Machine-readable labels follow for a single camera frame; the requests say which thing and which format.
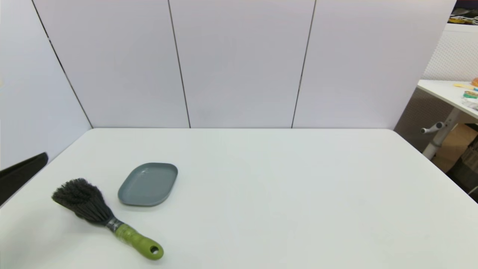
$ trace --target gray plate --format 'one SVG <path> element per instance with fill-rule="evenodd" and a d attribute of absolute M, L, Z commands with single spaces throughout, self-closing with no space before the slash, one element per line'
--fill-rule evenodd
<path fill-rule="evenodd" d="M 146 163 L 136 167 L 118 190 L 119 200 L 128 205 L 154 206 L 168 198 L 178 168 L 168 163 Z"/>

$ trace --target brush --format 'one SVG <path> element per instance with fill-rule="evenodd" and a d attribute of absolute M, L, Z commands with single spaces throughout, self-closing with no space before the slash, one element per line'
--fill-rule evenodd
<path fill-rule="evenodd" d="M 53 193 L 52 199 L 89 223 L 105 226 L 116 238 L 146 258 L 158 260 L 163 256 L 161 245 L 118 220 L 105 204 L 100 190 L 85 179 L 73 179 L 63 184 Z"/>

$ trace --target black bristles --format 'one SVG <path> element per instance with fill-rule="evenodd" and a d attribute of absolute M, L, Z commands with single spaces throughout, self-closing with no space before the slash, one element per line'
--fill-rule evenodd
<path fill-rule="evenodd" d="M 94 224 L 105 226 L 114 217 L 100 190 L 85 179 L 73 179 L 63 184 L 53 193 L 52 199 Z"/>

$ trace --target green handle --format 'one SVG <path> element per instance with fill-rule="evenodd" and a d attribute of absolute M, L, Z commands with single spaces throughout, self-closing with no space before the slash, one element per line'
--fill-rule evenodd
<path fill-rule="evenodd" d="M 136 232 L 127 224 L 122 224 L 115 232 L 115 236 L 122 242 L 134 247 L 141 255 L 148 259 L 161 259 L 164 254 L 160 244 Z"/>

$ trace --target white wall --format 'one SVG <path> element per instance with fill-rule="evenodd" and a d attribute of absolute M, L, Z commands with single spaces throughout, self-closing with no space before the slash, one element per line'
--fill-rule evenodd
<path fill-rule="evenodd" d="M 50 160 L 90 129 L 30 0 L 2 0 L 1 164 Z"/>
<path fill-rule="evenodd" d="M 455 0 L 318 0 L 294 127 L 393 129 Z"/>
<path fill-rule="evenodd" d="M 170 0 L 191 127 L 292 126 L 313 0 Z"/>
<path fill-rule="evenodd" d="M 189 127 L 167 0 L 34 0 L 93 127 Z"/>

